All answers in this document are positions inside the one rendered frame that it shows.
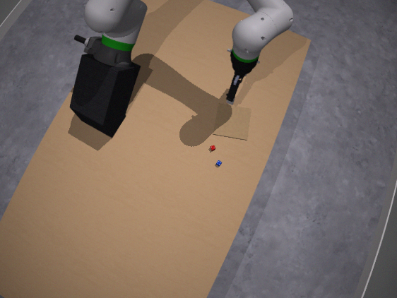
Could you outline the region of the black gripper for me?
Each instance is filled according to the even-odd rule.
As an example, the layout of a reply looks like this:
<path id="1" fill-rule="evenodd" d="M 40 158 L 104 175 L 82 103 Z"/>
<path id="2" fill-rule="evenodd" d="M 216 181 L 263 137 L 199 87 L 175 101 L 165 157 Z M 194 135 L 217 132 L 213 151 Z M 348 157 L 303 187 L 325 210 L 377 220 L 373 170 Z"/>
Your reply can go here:
<path id="1" fill-rule="evenodd" d="M 235 95 L 236 95 L 237 89 L 239 87 L 238 86 L 239 83 L 242 82 L 243 77 L 245 77 L 248 73 L 250 73 L 252 71 L 252 70 L 241 71 L 241 70 L 235 68 L 233 65 L 232 65 L 232 67 L 235 70 L 235 74 L 234 74 L 234 77 L 232 79 L 232 83 L 231 83 L 229 92 L 228 92 L 228 94 L 226 94 L 227 95 L 227 97 L 226 97 L 227 103 L 230 104 L 230 105 L 233 105 L 233 103 L 235 101 Z M 241 80 L 239 80 L 240 78 L 241 78 Z M 228 100 L 230 100 L 230 101 L 228 101 Z"/>

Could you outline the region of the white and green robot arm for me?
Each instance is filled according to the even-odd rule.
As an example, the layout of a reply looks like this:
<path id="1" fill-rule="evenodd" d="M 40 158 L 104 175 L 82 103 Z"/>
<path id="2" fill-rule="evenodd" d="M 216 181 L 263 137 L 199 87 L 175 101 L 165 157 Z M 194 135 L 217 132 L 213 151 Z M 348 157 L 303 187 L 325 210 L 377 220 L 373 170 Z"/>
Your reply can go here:
<path id="1" fill-rule="evenodd" d="M 260 63 L 261 50 L 293 23 L 292 9 L 283 0 L 247 0 L 255 14 L 241 20 L 232 31 L 230 52 L 234 67 L 252 70 Z M 131 51 L 137 41 L 147 6 L 141 0 L 89 0 L 84 18 L 88 27 L 102 37 L 74 40 L 85 45 L 84 52 L 98 61 L 120 68 L 131 66 Z M 88 41 L 89 40 L 89 41 Z"/>

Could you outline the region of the tan square mat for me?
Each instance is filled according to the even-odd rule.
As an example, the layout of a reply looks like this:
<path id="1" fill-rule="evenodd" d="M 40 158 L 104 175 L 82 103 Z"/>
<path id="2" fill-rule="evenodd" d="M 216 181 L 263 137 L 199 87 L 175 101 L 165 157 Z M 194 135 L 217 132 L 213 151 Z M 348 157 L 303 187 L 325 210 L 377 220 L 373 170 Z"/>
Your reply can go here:
<path id="1" fill-rule="evenodd" d="M 251 109 L 218 103 L 214 135 L 247 140 Z"/>

